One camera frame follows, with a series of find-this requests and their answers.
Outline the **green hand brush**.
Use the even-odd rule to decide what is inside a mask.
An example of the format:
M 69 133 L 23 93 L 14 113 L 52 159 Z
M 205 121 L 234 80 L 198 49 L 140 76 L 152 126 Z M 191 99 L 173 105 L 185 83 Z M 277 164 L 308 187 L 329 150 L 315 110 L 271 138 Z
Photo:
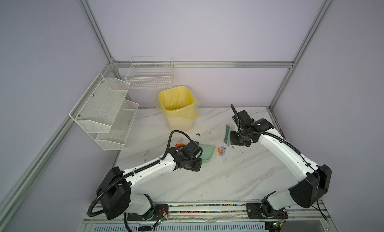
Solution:
M 226 125 L 224 143 L 227 145 L 227 147 L 231 145 L 231 139 L 230 139 L 231 130 L 232 128 L 229 125 Z

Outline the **green plastic dustpan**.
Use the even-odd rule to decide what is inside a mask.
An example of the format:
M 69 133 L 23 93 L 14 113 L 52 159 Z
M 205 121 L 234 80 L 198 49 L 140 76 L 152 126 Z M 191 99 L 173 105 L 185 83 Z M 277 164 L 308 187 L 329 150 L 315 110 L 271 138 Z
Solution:
M 201 155 L 202 163 L 207 164 L 212 160 L 212 156 L 216 147 L 210 145 L 200 145 L 200 147 L 203 150 Z

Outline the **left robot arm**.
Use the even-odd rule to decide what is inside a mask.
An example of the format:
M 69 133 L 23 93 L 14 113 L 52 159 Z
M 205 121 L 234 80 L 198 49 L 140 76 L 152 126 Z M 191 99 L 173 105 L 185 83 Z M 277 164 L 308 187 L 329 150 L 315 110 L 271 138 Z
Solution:
M 95 217 L 104 214 L 108 220 L 112 220 L 127 213 L 139 220 L 151 219 L 156 205 L 148 194 L 140 194 L 138 187 L 177 169 L 198 172 L 202 166 L 202 152 L 198 142 L 190 141 L 185 146 L 168 148 L 164 158 L 140 167 L 127 170 L 112 168 L 96 190 L 97 197 L 87 215 Z

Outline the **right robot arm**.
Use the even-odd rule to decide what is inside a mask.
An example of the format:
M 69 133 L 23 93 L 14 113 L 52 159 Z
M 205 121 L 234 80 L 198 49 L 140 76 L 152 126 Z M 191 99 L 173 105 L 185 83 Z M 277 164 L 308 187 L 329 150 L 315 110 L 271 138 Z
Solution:
M 293 174 L 297 183 L 280 192 L 272 192 L 262 199 L 261 216 L 273 218 L 278 211 L 298 205 L 309 209 L 324 196 L 330 185 L 332 170 L 327 165 L 318 165 L 304 156 L 285 140 L 266 119 L 254 120 L 243 110 L 235 108 L 233 121 L 237 130 L 230 132 L 233 146 L 250 147 L 259 143 L 270 150 Z

